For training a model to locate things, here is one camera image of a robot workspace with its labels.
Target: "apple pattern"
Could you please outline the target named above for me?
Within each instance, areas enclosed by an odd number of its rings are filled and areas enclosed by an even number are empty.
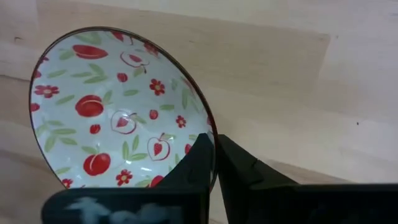
[[[106,36],[108,36],[109,40],[114,40],[123,45],[135,45],[140,42],[133,41],[133,38],[126,35],[123,32],[118,31],[106,31]],[[128,96],[131,98],[126,98],[134,100],[134,97],[140,95],[141,92],[151,91],[152,96],[154,97],[164,97],[167,95],[166,90],[170,89],[171,92],[181,93],[182,102],[180,105],[172,105],[172,104],[164,104],[160,105],[159,108],[151,108],[147,113],[151,122],[158,122],[159,118],[169,119],[168,116],[163,116],[164,113],[173,112],[176,106],[179,106],[183,109],[187,109],[188,106],[192,106],[192,108],[197,113],[202,113],[198,109],[196,97],[196,91],[192,84],[185,78],[180,77],[180,79],[173,78],[170,79],[171,82],[163,82],[159,80],[158,77],[151,78],[152,74],[149,74],[147,71],[147,67],[150,67],[150,60],[148,58],[160,59],[162,56],[159,53],[159,50],[156,46],[150,44],[149,42],[144,42],[141,47],[144,50],[136,49],[135,51],[124,50],[118,54],[118,58],[120,62],[124,64],[126,68],[132,69],[132,77],[129,79],[129,75],[125,72],[125,70],[121,70],[119,72],[115,72],[116,77],[109,78],[106,70],[103,68],[102,62],[96,62],[97,60],[103,60],[104,58],[113,56],[111,55],[111,51],[107,48],[102,47],[102,43],[104,42],[102,37],[100,36],[100,32],[91,31],[85,32],[83,34],[76,34],[73,36],[76,39],[76,43],[72,44],[69,47],[62,48],[58,50],[58,58],[51,58],[48,55],[42,57],[39,64],[48,63],[53,61],[66,61],[70,58],[77,58],[79,60],[86,60],[86,69],[81,72],[69,72],[67,69],[59,69],[56,71],[51,71],[50,73],[46,73],[44,70],[41,70],[41,67],[37,69],[32,78],[32,82],[35,80],[40,80],[38,85],[34,85],[32,91],[47,101],[52,101],[53,105],[67,108],[69,106],[74,105],[75,114],[82,119],[86,119],[88,121],[85,132],[90,134],[90,136],[96,136],[101,134],[103,127],[105,129],[110,128],[116,134],[121,136],[126,136],[127,138],[132,138],[132,142],[123,141],[121,158],[123,161],[135,162],[135,161],[152,161],[152,162],[162,162],[169,158],[169,155],[173,153],[174,162],[177,165],[181,158],[178,154],[178,151],[173,151],[171,142],[176,140],[177,135],[170,133],[162,133],[160,136],[148,136],[141,137],[144,142],[146,142],[146,152],[142,152],[140,150],[140,131],[142,128],[147,125],[147,121],[139,114],[140,112],[129,111],[125,108],[116,110],[109,117],[109,123],[104,124],[102,122],[96,123],[95,119],[102,117],[102,115],[106,114],[108,105],[112,105],[111,101],[112,97],[120,97],[113,96],[113,89],[109,88],[107,92],[101,96],[97,92],[92,94],[80,95],[79,93],[63,94],[60,91],[60,88],[57,85],[52,83],[56,83],[50,80],[58,80],[63,78],[70,77],[72,80],[83,80],[80,82],[81,84],[91,84],[91,85],[104,85],[106,82],[110,82],[112,80],[116,80],[119,83],[128,84],[134,82],[134,78],[148,78],[149,80],[149,88],[145,90],[142,88],[132,88],[129,90],[124,90],[122,93],[122,97]],[[38,113],[40,111],[45,111],[45,109],[41,108],[41,101],[39,103],[31,103],[30,104],[30,112]],[[187,127],[187,119],[185,118],[185,114],[181,113],[176,118],[170,119],[170,123],[175,122],[177,124],[178,129]],[[42,118],[42,124],[37,126],[37,123],[34,123],[35,126],[35,135],[37,138],[40,138],[41,135],[46,133],[46,139],[44,141],[44,146],[42,150],[46,153],[51,153],[52,149],[55,146],[59,146],[59,143],[62,143],[65,146],[70,147],[80,147],[82,151],[86,154],[83,157],[82,164],[80,165],[81,169],[85,171],[87,176],[90,178],[96,178],[107,174],[107,172],[111,172],[111,161],[113,161],[114,155],[108,153],[109,149],[103,149],[103,152],[100,151],[98,145],[95,147],[91,146],[79,146],[79,142],[75,140],[73,137],[74,134],[77,133],[75,129],[65,127],[63,121],[57,120],[45,120]],[[196,134],[190,134],[189,140],[195,140],[197,138]],[[187,154],[192,146],[192,143],[187,142],[183,145],[183,153]],[[60,176],[65,175],[71,167],[62,167],[54,172]],[[133,178],[131,170],[123,169],[120,171],[118,175],[116,175],[116,185],[128,185],[129,181]],[[157,185],[164,176],[162,175],[153,175],[152,177],[147,176],[147,179],[142,180],[136,184],[133,184],[135,187],[154,187]],[[86,184],[75,184],[72,185],[73,179],[68,177],[62,179],[62,184],[66,188],[85,186]]]

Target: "black holder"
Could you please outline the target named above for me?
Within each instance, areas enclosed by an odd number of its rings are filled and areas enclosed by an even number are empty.
[[[152,189],[59,192],[45,203],[42,221],[206,224],[214,168],[229,224],[398,221],[394,211],[398,201],[396,184],[299,185],[225,135],[218,139],[214,152],[208,136],[200,134],[190,152]]]

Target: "wooden table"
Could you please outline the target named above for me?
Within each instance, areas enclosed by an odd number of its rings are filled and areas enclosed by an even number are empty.
[[[84,26],[170,52],[220,133],[291,178],[395,182],[397,15],[393,0],[0,0],[0,221],[38,223],[62,189],[30,129],[29,78],[46,46]],[[218,186],[210,217],[226,223]]]

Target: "ceramic bowl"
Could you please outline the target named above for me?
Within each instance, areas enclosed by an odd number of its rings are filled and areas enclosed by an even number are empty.
[[[153,187],[200,133],[213,141],[216,133],[203,94],[173,57],[109,27],[75,30],[47,48],[30,83],[30,118],[66,188]]]

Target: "white bowl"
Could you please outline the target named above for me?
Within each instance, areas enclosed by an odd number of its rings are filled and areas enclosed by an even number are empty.
[[[66,188],[153,187],[200,133],[216,133],[192,77],[136,34],[75,30],[47,48],[34,71],[32,126]]]

